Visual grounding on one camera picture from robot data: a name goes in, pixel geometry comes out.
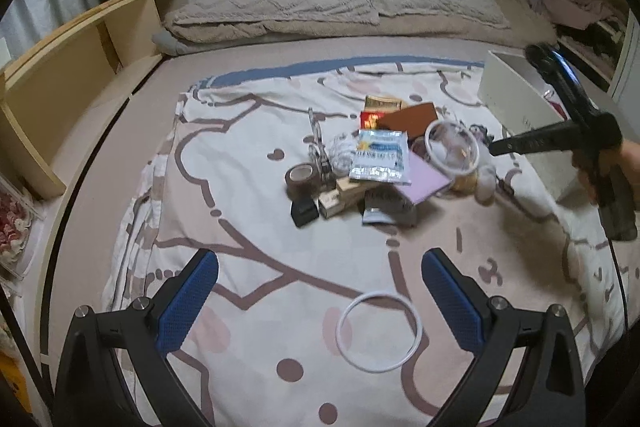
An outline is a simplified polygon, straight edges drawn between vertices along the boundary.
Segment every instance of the blue gripper pad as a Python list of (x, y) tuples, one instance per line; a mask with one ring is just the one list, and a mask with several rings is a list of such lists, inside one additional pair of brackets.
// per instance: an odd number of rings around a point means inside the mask
[(460, 348), (478, 356), (484, 346), (481, 317), (432, 250), (422, 256), (422, 280)]
[(158, 320), (156, 349), (163, 357), (180, 349), (217, 280), (218, 258), (209, 251)]

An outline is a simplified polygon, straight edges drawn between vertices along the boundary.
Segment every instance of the brown heart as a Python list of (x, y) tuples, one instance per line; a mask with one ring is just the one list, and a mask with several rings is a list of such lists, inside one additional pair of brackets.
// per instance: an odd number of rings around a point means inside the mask
[(284, 151), (282, 149), (274, 149), (273, 152), (267, 155), (267, 158), (274, 162), (284, 160)]

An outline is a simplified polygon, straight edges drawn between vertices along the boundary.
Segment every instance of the red packet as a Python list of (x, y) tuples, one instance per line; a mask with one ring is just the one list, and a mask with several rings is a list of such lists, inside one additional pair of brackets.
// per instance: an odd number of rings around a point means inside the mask
[(361, 129), (377, 129), (378, 118), (382, 118), (385, 115), (386, 115), (386, 112), (362, 111), (360, 113), (360, 128)]

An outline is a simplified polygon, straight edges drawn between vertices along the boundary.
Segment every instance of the white box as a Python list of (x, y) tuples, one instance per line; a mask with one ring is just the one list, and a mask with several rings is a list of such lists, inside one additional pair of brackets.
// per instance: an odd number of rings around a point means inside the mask
[[(478, 97), (514, 135), (563, 121), (543, 98), (547, 89), (551, 87), (524, 57), (489, 52)], [(556, 201), (578, 187), (577, 171), (571, 165), (571, 152), (529, 154), (527, 160)]]

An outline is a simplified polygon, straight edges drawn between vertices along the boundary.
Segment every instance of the blue and white packet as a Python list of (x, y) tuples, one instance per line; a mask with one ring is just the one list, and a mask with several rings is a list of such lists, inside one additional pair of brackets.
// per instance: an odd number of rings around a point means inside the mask
[(349, 177), (385, 183), (411, 183), (409, 145), (400, 131), (360, 129)]

